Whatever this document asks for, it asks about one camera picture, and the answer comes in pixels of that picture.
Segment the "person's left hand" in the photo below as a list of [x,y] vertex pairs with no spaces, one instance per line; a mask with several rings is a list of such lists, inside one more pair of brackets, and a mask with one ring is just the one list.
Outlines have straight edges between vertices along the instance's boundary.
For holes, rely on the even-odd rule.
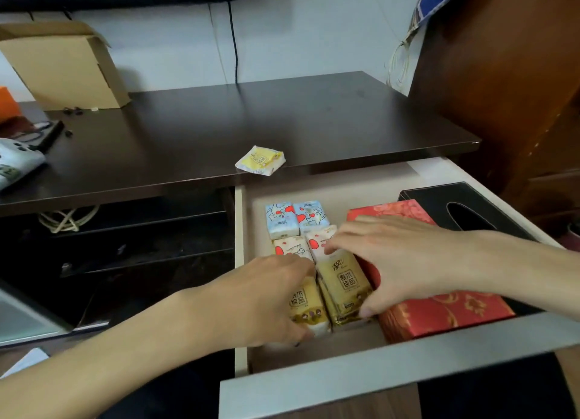
[[272,343],[272,255],[174,294],[183,333],[207,353]]

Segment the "person's right hand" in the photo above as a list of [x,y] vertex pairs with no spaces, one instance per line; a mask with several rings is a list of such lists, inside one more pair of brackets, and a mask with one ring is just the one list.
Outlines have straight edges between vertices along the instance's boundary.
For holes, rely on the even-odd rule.
[[335,244],[335,235],[325,252],[346,250],[375,265],[381,284],[410,287],[408,299],[427,298],[466,288],[470,279],[470,236],[398,216],[359,216],[346,223],[388,223],[401,229],[393,238],[367,240],[360,244]]

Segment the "beige tissue packet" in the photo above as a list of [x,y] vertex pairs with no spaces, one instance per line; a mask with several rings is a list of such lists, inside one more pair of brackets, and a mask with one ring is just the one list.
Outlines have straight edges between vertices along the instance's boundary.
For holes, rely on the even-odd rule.
[[373,289],[354,254],[339,249],[319,261],[316,269],[332,329],[364,324],[359,310]]
[[289,301],[289,315],[294,323],[308,327],[315,337],[331,333],[330,319],[316,280],[307,276]]

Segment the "person's right forearm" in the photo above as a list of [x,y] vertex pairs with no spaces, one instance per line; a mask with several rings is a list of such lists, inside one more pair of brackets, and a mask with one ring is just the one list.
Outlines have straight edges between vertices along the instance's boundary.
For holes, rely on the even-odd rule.
[[580,253],[492,231],[470,236],[470,288],[580,321]]

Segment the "person's left forearm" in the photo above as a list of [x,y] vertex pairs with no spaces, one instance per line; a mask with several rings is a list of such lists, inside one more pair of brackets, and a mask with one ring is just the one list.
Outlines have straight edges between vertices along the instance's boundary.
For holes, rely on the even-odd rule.
[[0,379],[0,419],[95,419],[185,363],[199,291],[174,293],[102,334]]

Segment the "blue tissue packet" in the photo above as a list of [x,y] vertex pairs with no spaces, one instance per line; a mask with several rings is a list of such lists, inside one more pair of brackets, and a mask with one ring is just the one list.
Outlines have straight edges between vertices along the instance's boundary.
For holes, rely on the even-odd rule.
[[330,221],[319,201],[293,203],[301,235],[330,226]]
[[291,202],[265,206],[266,226],[272,241],[300,235],[294,205]]

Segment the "white drawer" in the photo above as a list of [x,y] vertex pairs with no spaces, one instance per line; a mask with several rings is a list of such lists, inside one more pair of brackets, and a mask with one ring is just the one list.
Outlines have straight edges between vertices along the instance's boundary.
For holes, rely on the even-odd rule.
[[[445,158],[283,180],[281,172],[236,186],[235,266],[270,252],[265,206],[319,200],[333,224],[347,211],[388,203],[401,191],[465,182],[537,242],[562,246]],[[235,379],[221,383],[219,419],[262,419],[425,379],[580,344],[580,323],[540,312],[388,345],[377,323],[298,347],[236,349]]]

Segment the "black leather tissue box holder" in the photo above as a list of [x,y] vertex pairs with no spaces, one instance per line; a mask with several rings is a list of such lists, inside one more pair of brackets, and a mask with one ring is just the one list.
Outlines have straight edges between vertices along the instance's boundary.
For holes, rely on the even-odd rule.
[[537,241],[466,182],[402,190],[398,199],[416,200],[437,225],[448,230],[493,230]]

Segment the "dark brown TV cabinet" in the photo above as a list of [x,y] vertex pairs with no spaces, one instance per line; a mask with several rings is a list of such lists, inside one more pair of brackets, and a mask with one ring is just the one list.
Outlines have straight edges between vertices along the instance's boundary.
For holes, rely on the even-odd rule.
[[236,169],[282,151],[283,180],[449,157],[481,138],[364,72],[142,92],[66,116],[47,162],[0,192],[0,279],[105,329],[234,268]]

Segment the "brown wooden cabinet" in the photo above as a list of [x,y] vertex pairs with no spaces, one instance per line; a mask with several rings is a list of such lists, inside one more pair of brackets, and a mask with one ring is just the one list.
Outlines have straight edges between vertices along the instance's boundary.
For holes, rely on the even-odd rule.
[[580,0],[451,0],[410,97],[481,138],[457,165],[544,232],[580,220]]

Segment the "blue white hanging bag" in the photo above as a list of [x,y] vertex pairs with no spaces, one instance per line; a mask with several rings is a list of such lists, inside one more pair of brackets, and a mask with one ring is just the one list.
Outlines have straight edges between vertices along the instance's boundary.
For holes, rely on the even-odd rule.
[[407,95],[410,84],[407,84],[407,76],[410,68],[411,45],[418,32],[425,27],[432,16],[445,7],[451,0],[417,0],[414,7],[410,25],[405,36],[398,40],[387,69],[386,84]]

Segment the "small black screws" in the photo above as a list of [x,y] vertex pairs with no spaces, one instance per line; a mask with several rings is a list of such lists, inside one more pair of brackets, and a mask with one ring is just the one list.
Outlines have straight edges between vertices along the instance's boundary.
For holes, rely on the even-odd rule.
[[[75,108],[64,108],[62,110],[62,114],[66,115],[66,116],[80,116],[80,115],[84,115],[84,110],[79,108],[79,107],[75,107]],[[66,137],[71,138],[74,134],[71,130],[68,129],[67,126],[64,127],[64,134]]]

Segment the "glass cabinet door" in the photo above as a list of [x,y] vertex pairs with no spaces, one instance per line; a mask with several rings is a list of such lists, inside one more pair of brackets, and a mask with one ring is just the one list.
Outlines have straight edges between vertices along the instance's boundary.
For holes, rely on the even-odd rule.
[[72,332],[73,326],[0,279],[0,348]]

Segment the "white paper sheet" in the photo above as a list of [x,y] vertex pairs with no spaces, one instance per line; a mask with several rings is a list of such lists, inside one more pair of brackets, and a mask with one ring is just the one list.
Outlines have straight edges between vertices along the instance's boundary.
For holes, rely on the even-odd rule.
[[42,348],[36,347],[29,350],[21,359],[0,375],[0,379],[32,367],[50,358]]

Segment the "orange box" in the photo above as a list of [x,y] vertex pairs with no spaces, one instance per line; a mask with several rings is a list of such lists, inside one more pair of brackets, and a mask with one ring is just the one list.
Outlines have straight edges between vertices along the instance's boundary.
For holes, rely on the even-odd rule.
[[0,86],[0,124],[21,116],[18,102],[14,100],[7,87]]

